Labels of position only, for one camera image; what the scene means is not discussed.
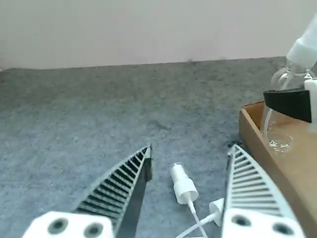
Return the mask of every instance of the gray carpet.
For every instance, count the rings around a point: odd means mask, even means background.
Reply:
[[[155,158],[138,238],[194,224],[177,204],[169,165],[182,162],[200,218],[224,195],[227,144],[239,109],[262,98],[281,58],[0,73],[0,234],[19,238],[36,216],[70,211],[90,184],[148,142]],[[210,237],[220,229],[206,225]]]

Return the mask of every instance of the mounting hole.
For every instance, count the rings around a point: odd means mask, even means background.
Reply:
[[[277,233],[287,235],[287,236],[291,236],[294,234],[294,231],[289,226],[283,223],[275,223],[273,225],[273,230]]]
[[[103,225],[100,223],[91,223],[84,230],[85,238],[96,238],[103,232]]]
[[[242,227],[249,227],[251,225],[251,222],[248,218],[241,216],[241,215],[236,215],[232,218],[232,222],[240,225]]]
[[[64,232],[64,230],[67,228],[67,225],[68,225],[67,219],[58,218],[58,219],[54,220],[53,222],[51,222],[51,224],[49,225],[49,228],[48,228],[48,232],[51,235],[60,234],[60,233]]]

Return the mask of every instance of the cardboard box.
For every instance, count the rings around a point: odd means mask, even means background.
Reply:
[[[317,133],[296,119],[280,126],[293,138],[283,156],[273,153],[260,133],[264,102],[240,111],[239,132],[253,158],[284,194],[308,238],[317,237]]]

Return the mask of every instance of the glass bottle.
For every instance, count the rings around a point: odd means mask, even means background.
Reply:
[[[315,77],[311,67],[301,66],[298,63],[287,60],[286,67],[273,75],[270,90],[298,88],[304,86],[306,79]],[[287,118],[288,116],[278,113],[267,106],[264,108],[261,133],[274,152],[287,152],[292,145],[292,138],[278,129],[278,125],[281,125]]]
[[[317,14],[296,40],[286,59],[286,66],[273,75],[270,90],[303,87],[305,80],[316,77],[311,68],[317,61]],[[264,108],[260,130],[275,153],[286,152],[292,145],[292,138],[278,129],[288,118],[267,106]]]

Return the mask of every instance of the white wall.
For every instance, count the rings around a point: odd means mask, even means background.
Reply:
[[[0,66],[282,56],[316,0],[0,0]]]

